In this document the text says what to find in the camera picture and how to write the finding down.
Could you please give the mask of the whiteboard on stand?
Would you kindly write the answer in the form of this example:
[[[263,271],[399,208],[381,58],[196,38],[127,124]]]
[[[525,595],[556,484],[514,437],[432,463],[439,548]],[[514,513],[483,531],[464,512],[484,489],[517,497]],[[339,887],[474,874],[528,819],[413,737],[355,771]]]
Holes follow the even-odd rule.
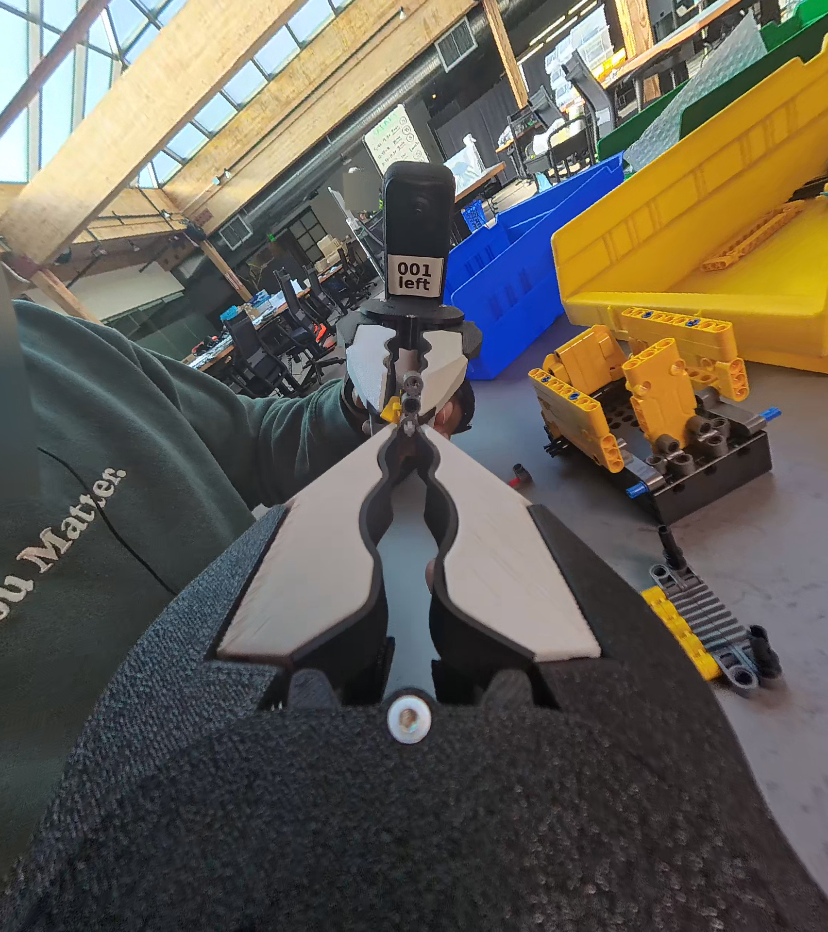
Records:
[[[406,108],[401,103],[364,134],[363,143],[382,176],[391,165],[399,161],[430,161]]]

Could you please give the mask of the orange lego beam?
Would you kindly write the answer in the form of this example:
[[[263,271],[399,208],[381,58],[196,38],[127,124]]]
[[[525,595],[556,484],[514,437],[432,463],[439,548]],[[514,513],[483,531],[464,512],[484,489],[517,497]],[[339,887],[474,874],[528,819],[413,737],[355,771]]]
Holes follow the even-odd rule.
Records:
[[[717,272],[734,266],[803,213],[805,206],[805,201],[790,201],[760,216],[730,243],[701,262],[701,271]]]

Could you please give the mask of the person's left forearm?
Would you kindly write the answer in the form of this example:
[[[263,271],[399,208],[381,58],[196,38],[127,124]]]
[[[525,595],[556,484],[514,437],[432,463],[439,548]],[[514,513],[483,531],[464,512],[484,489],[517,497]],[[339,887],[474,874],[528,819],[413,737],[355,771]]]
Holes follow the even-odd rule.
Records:
[[[348,376],[302,399],[251,400],[230,440],[246,506],[284,503],[358,449],[366,418]]]

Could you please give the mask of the blue plastic bin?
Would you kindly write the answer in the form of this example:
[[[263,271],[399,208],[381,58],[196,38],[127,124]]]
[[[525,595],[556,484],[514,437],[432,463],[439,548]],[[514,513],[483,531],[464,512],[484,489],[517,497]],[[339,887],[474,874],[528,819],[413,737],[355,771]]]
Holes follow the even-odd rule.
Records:
[[[495,379],[563,314],[551,239],[625,179],[623,154],[505,210],[448,258],[444,303],[482,332],[472,381]]]

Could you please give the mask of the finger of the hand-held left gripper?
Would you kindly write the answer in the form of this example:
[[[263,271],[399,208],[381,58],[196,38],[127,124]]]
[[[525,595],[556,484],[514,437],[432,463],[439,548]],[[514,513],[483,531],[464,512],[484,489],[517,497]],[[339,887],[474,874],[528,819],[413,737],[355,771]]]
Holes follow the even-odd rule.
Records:
[[[421,334],[419,424],[432,423],[466,376],[468,360],[461,332],[430,330]]]
[[[392,346],[396,338],[394,329],[361,323],[347,345],[348,375],[370,414],[381,414],[393,396],[395,365]]]

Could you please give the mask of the yellow lego robot model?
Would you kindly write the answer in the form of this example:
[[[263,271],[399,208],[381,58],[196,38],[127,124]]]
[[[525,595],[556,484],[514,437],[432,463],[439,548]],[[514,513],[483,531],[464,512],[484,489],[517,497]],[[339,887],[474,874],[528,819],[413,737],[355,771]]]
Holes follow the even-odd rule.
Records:
[[[773,469],[777,408],[744,406],[734,325],[659,309],[597,323],[528,377],[553,457],[577,455],[659,524],[673,524]]]

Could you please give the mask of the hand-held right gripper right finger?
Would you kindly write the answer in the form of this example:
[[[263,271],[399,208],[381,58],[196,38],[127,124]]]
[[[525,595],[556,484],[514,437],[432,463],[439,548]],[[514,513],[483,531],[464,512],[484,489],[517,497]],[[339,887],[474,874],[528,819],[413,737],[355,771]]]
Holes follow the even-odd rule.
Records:
[[[530,662],[600,657],[531,503],[433,428],[422,438],[440,608]]]

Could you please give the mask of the person's left hand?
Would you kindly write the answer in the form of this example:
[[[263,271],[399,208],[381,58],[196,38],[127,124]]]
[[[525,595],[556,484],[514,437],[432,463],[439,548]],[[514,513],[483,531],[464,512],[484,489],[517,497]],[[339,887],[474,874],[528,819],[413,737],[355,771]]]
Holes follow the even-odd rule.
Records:
[[[373,433],[371,416],[366,403],[361,400],[349,376],[345,376],[343,388],[343,393],[349,399],[354,414],[360,415],[358,419],[361,435],[365,438],[371,437]],[[431,426],[446,439],[450,439],[455,434],[464,433],[470,429],[474,408],[473,387],[470,380],[465,379],[442,409],[437,410]]]

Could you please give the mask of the green plastic bin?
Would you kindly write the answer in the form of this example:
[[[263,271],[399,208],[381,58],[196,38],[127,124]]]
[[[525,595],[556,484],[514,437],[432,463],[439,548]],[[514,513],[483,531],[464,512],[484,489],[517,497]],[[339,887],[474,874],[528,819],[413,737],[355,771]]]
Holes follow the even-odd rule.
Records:
[[[780,25],[738,25],[698,71],[611,132],[599,161],[621,154],[644,168],[792,59],[808,62],[828,33],[828,1],[806,1]]]

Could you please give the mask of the grey ribbed lego subassembly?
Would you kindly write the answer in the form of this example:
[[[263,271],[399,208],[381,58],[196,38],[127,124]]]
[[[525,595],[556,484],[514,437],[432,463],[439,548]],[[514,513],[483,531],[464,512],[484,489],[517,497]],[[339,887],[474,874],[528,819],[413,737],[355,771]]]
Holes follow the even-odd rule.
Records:
[[[783,669],[764,627],[741,623],[693,569],[670,528],[657,528],[663,559],[651,567],[648,604],[702,676],[748,695],[781,682]]]

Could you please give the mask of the wooden office desk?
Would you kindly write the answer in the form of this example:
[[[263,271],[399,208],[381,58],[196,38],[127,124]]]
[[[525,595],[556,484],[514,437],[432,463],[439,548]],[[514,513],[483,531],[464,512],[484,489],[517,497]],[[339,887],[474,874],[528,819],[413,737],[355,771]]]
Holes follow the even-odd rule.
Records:
[[[754,4],[750,1],[717,1],[701,6],[701,11],[690,18],[673,33],[665,36],[649,50],[639,54],[634,60],[613,74],[604,85],[606,91],[615,91],[624,84],[632,84],[636,91],[638,107],[643,107],[644,81],[666,69],[666,61],[675,57],[678,50],[688,41],[693,40],[712,23],[733,11]]]
[[[503,162],[499,162],[475,178],[466,179],[466,183],[456,181],[455,209],[462,211],[479,196],[481,190],[490,182],[497,179],[506,169]]]

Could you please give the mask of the black office chair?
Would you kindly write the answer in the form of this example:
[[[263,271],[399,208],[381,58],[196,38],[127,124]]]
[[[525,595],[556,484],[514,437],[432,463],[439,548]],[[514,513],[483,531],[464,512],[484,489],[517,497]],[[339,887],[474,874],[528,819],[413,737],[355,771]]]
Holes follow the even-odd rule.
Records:
[[[245,389],[256,398],[273,394],[291,398],[290,372],[280,358],[263,344],[253,319],[238,311],[224,321],[224,326],[235,348],[233,366]]]
[[[601,71],[593,71],[579,50],[553,55],[549,84],[528,96],[533,118],[521,155],[529,177],[558,183],[597,162],[597,146],[617,121],[613,99],[598,80]]]
[[[313,309],[308,309],[298,299],[286,271],[275,269],[275,278],[285,300],[283,325],[288,333],[289,356],[293,361],[307,363],[318,383],[322,384],[324,369],[339,365],[337,358],[329,358],[331,330],[325,321],[320,321]]]

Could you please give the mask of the yellow plastic bin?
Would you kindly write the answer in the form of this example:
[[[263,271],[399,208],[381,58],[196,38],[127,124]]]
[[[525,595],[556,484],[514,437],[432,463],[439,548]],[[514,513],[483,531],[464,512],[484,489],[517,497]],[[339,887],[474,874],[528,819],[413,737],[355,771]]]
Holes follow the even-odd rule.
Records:
[[[828,34],[552,237],[569,319],[624,310],[730,321],[746,360],[828,375],[828,198],[722,270],[703,264],[828,168]]]

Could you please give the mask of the person's green hoodie torso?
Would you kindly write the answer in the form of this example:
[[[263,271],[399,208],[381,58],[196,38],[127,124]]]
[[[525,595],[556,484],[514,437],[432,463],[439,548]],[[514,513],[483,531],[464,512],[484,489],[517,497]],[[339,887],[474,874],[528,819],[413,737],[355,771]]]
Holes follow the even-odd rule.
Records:
[[[252,519],[232,391],[107,328],[16,316],[39,488],[0,499],[0,889],[117,666]]]

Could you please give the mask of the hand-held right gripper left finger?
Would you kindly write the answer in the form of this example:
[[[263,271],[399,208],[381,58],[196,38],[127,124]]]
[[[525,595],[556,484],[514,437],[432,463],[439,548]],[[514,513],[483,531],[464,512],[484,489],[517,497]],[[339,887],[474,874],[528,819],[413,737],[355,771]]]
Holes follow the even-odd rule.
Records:
[[[391,522],[384,428],[292,497],[217,655],[307,663],[361,621],[382,591],[377,543]]]

